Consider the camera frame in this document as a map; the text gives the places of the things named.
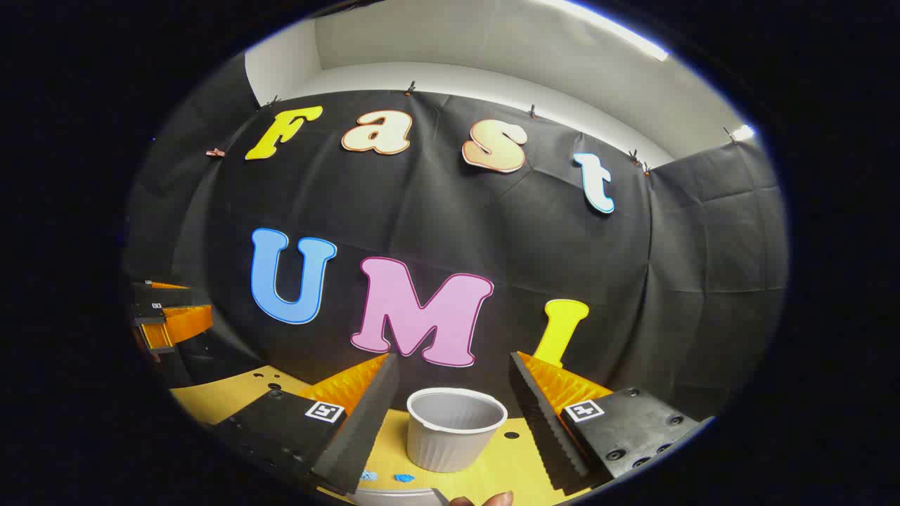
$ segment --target pink letter m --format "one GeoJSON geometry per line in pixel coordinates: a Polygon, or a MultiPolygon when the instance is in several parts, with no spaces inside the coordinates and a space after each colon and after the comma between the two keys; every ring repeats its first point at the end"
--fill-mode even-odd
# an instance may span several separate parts
{"type": "Polygon", "coordinates": [[[454,274],[422,306],[410,271],[402,262],[369,257],[360,268],[369,278],[369,291],[363,327],[350,338],[354,346],[375,353],[391,349],[384,338],[384,326],[390,320],[397,349],[404,357],[415,353],[431,330],[437,329],[434,343],[422,351],[422,357],[440,366],[468,367],[475,363],[470,353],[472,334],[484,299],[494,291],[490,281],[454,274]]]}

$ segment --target white paper cup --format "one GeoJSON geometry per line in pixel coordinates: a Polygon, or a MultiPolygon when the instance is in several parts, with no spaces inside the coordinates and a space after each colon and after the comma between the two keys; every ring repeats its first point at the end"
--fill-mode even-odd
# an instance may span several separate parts
{"type": "Polygon", "coordinates": [[[472,465],[508,416],[497,399],[463,388],[419,390],[407,399],[406,409],[409,460],[436,473],[472,465]]]}

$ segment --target yellow table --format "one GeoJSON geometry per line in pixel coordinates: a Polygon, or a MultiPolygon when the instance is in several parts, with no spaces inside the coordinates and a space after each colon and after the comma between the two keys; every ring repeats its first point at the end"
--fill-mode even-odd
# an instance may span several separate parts
{"type": "MultiPolygon", "coordinates": [[[[270,383],[278,383],[285,392],[295,394],[309,386],[274,367],[264,366],[217,382],[176,388],[170,392],[197,420],[216,424],[267,392],[270,383]]],[[[479,506],[492,495],[507,490],[513,491],[517,503],[537,506],[557,504],[588,491],[585,489],[566,496],[563,491],[553,489],[537,453],[535,440],[523,418],[508,419],[491,438],[478,460],[458,473],[432,473],[410,462],[406,455],[409,418],[405,411],[388,410],[365,466],[366,471],[377,473],[378,479],[360,482],[360,488],[437,488],[447,499],[464,495],[479,506]],[[519,437],[506,438],[506,432],[516,432],[519,437]],[[394,479],[396,474],[410,474],[416,479],[403,483],[394,479]]],[[[352,504],[346,497],[320,490],[352,504]]]]}

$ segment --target blue letter u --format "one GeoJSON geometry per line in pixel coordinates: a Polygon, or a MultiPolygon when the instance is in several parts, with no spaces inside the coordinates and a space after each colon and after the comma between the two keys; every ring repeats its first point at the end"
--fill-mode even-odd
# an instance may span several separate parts
{"type": "Polygon", "coordinates": [[[287,236],[278,230],[256,229],[251,238],[254,249],[250,289],[256,305],[272,318],[285,323],[300,325],[312,321],[319,314],[322,302],[325,263],[334,258],[338,249],[323,239],[300,239],[297,243],[297,249],[303,254],[300,298],[289,303],[275,290],[278,255],[287,248],[287,236]]]}

